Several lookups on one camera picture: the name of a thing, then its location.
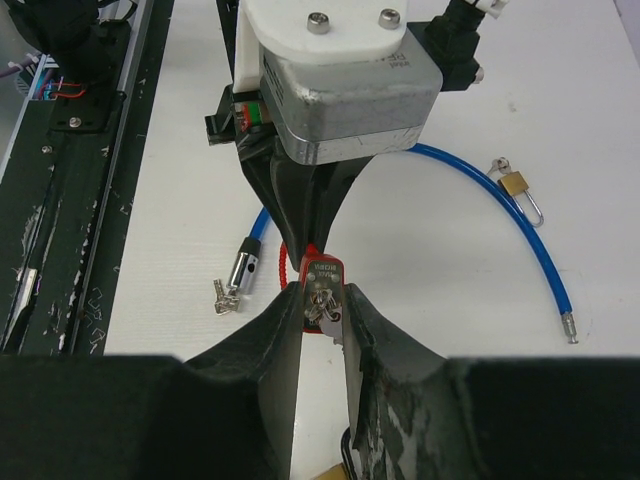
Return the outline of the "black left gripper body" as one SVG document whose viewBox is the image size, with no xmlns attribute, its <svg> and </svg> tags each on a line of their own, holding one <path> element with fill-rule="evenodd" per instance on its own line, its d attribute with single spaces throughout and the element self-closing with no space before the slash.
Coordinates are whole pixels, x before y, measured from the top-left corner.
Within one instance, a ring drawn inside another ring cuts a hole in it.
<svg viewBox="0 0 640 480">
<path fill-rule="evenodd" d="M 277 132 L 259 90 L 235 93 L 227 85 L 214 114 L 204 117 L 210 146 L 233 143 L 241 162 L 269 163 Z"/>
</svg>

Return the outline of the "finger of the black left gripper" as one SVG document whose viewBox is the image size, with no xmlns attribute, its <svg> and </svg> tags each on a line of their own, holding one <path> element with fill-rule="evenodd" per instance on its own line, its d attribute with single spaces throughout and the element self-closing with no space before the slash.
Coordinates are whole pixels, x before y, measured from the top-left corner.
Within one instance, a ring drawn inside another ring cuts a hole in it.
<svg viewBox="0 0 640 480">
<path fill-rule="evenodd" d="M 239 150 L 242 172 L 267 209 L 289 250 L 320 247 L 312 205 L 315 168 L 293 161 L 280 144 Z"/>
<path fill-rule="evenodd" d="M 371 157 L 321 165 L 315 174 L 314 246 L 325 251 L 331 226 L 356 178 Z"/>
</svg>

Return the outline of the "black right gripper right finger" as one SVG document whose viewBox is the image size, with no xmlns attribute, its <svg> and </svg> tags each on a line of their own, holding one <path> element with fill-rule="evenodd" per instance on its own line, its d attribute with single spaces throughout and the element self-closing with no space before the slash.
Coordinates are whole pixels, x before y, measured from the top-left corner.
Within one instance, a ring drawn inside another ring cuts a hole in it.
<svg viewBox="0 0 640 480">
<path fill-rule="evenodd" d="M 368 479 L 635 479 L 633 357 L 444 358 L 345 289 L 350 435 Z"/>
</svg>

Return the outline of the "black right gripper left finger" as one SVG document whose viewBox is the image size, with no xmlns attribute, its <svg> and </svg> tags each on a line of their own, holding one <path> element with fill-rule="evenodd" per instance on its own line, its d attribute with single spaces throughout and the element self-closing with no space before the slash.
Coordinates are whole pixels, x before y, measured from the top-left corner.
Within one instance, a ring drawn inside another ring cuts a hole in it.
<svg viewBox="0 0 640 480">
<path fill-rule="evenodd" d="M 189 361 L 1 360 L 5 479 L 286 479 L 302 340 L 293 282 Z"/>
</svg>

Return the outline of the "blue cable lock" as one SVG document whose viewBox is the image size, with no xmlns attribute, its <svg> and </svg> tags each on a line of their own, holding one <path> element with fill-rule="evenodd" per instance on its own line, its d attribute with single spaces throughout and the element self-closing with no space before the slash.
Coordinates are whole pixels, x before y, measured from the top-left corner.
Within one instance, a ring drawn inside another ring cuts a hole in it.
<svg viewBox="0 0 640 480">
<path fill-rule="evenodd" d="M 541 269 L 543 270 L 547 283 L 555 299 L 560 314 L 561 324 L 568 342 L 572 345 L 577 344 L 578 334 L 573 317 L 573 307 L 559 271 L 551 259 L 544 243 L 535 231 L 535 228 L 529 223 L 524 215 L 517 210 L 514 201 L 497 183 L 493 182 L 487 174 L 481 172 L 473 165 L 449 152 L 421 143 L 410 148 L 409 152 L 440 161 L 466 175 L 488 192 L 504 208 L 520 228 Z M 253 274 L 257 262 L 259 261 L 259 257 L 260 255 L 258 253 L 251 253 L 248 248 L 241 247 L 237 254 L 229 280 L 226 284 L 223 284 L 224 288 L 226 290 L 235 288 L 238 290 L 240 297 L 245 295 L 248 292 L 248 284 L 246 281 Z"/>
</svg>

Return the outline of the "red cable padlock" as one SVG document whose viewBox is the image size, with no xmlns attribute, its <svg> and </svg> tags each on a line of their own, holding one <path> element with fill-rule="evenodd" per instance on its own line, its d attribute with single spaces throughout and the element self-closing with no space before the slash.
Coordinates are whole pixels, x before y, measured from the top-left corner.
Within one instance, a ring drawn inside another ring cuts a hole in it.
<svg viewBox="0 0 640 480">
<path fill-rule="evenodd" d="M 285 325 L 298 323 L 298 327 L 304 331 L 304 309 L 309 295 L 319 289 L 331 289 L 336 300 L 343 306 L 343 319 L 345 317 L 345 268 L 338 258 L 322 253 L 314 244 L 306 247 L 295 281 L 299 292 L 293 292 L 283 310 Z"/>
</svg>

